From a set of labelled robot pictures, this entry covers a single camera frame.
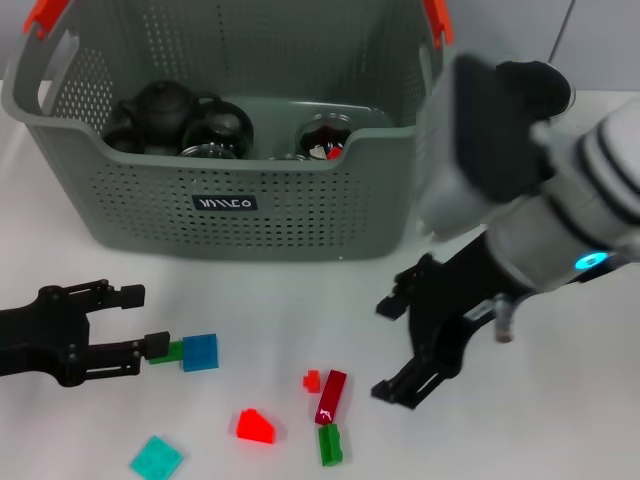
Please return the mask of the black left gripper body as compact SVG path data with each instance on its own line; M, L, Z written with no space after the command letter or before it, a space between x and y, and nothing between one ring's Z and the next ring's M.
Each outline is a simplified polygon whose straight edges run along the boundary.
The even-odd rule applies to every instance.
M28 372L52 376L63 387L86 380L87 284L46 286L30 304L1 312L1 375Z

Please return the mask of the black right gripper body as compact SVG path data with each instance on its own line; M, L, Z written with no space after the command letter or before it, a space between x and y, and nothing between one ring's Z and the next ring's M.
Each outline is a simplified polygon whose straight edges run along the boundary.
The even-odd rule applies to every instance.
M415 357L436 362L446 373L459 372L471 336L462 317L505 291L505 275L484 234L442 264L426 258L409 309Z

